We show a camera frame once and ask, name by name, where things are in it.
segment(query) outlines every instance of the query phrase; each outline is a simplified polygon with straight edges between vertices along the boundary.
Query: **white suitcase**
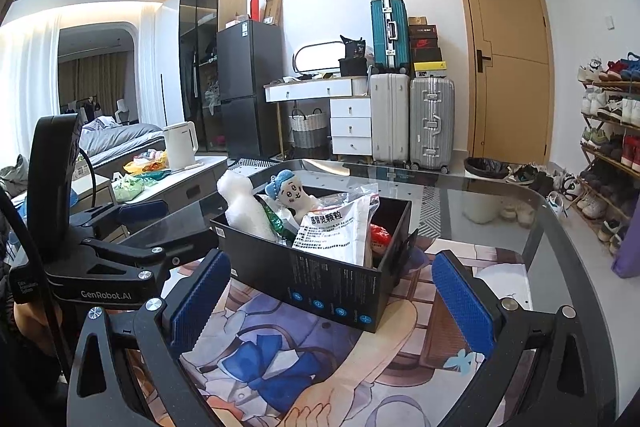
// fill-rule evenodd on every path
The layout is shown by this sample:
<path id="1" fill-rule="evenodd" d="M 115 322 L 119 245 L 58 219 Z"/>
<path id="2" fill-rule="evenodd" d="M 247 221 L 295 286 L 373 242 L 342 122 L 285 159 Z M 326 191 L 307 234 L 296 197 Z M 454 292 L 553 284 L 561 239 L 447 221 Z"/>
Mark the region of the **white suitcase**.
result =
<path id="1" fill-rule="evenodd" d="M 384 163 L 409 158 L 409 77 L 405 74 L 372 74 L 372 156 Z"/>

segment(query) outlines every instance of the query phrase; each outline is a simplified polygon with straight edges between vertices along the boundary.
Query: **hand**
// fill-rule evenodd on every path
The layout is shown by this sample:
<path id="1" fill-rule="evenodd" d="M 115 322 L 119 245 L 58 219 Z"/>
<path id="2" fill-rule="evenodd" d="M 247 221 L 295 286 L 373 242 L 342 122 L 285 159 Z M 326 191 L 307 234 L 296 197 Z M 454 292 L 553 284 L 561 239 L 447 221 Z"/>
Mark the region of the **hand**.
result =
<path id="1" fill-rule="evenodd" d="M 284 427 L 329 427 L 330 412 L 331 404 L 319 403 L 313 410 L 305 407 L 302 411 L 294 407 L 285 418 Z"/>
<path id="2" fill-rule="evenodd" d="M 353 396 L 352 385 L 335 375 L 329 377 L 300 394 L 284 419 L 284 427 L 338 427 L 351 409 Z"/>

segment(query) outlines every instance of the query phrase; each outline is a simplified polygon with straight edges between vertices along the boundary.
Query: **doorway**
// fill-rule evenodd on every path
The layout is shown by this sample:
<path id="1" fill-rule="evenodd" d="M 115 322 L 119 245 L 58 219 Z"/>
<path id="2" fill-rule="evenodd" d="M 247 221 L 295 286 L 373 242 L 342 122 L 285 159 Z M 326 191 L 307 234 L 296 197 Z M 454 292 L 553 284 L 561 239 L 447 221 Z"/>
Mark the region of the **doorway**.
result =
<path id="1" fill-rule="evenodd" d="M 544 0 L 463 0 L 471 156 L 544 163 L 553 128 L 551 35 Z"/>

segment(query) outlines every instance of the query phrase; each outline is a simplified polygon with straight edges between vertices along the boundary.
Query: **plush toy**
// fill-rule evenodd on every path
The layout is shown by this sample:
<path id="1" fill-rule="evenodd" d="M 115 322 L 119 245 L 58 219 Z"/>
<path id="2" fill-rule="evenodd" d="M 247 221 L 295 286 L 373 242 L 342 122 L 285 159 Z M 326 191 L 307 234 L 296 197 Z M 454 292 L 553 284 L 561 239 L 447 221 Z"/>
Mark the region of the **plush toy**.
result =
<path id="1" fill-rule="evenodd" d="M 271 183 L 264 191 L 272 200 L 277 200 L 295 211 L 294 219 L 300 224 L 305 214 L 318 207 L 318 199 L 309 196 L 302 188 L 300 179 L 289 170 L 280 171 L 271 177 Z"/>
<path id="2" fill-rule="evenodd" d="M 254 186 L 249 178 L 226 171 L 218 180 L 218 192 L 225 198 L 228 208 L 226 222 L 230 227 L 275 243 L 269 219 L 262 205 L 254 198 Z"/>

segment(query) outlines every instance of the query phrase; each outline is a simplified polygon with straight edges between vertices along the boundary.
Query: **black cable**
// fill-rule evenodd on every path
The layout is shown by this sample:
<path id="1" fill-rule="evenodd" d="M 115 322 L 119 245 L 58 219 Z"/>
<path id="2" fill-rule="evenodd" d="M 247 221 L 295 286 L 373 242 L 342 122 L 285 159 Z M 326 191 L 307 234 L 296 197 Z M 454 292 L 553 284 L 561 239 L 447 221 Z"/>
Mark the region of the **black cable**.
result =
<path id="1" fill-rule="evenodd" d="M 33 237 L 27 230 L 27 227 L 18 214 L 18 211 L 11 202 L 9 195 L 4 190 L 0 190 L 0 212 L 4 214 L 4 217 L 9 222 L 9 225 L 14 229 L 15 235 L 20 241 L 20 245 L 24 249 L 24 253 L 29 260 L 33 276 L 38 283 L 38 289 L 40 290 L 40 297 L 42 298 L 42 305 L 44 313 L 47 316 L 47 322 L 49 323 L 49 330 L 53 338 L 53 345 L 56 350 L 56 356 L 60 362 L 62 373 L 65 375 L 66 381 L 70 381 L 71 378 L 71 353 L 69 352 L 69 346 L 66 343 L 65 338 L 62 336 L 60 325 L 58 324 L 58 317 L 53 303 L 53 295 L 51 294 L 51 288 L 49 287 L 49 280 L 47 279 L 47 273 L 44 271 L 42 265 L 42 259 L 38 253 L 38 248 L 33 242 Z"/>
<path id="2" fill-rule="evenodd" d="M 91 195 L 91 208 L 94 208 L 95 206 L 95 193 L 96 193 L 96 185 L 95 185 L 95 172 L 94 172 L 94 166 L 91 165 L 91 160 L 89 159 L 89 156 L 86 152 L 84 152 L 82 149 L 80 149 L 78 147 L 78 150 L 80 152 L 80 155 L 82 156 L 82 158 L 84 158 L 84 161 L 86 161 L 86 164 L 89 166 L 89 172 L 91 172 L 91 183 L 94 187 L 94 192 Z"/>

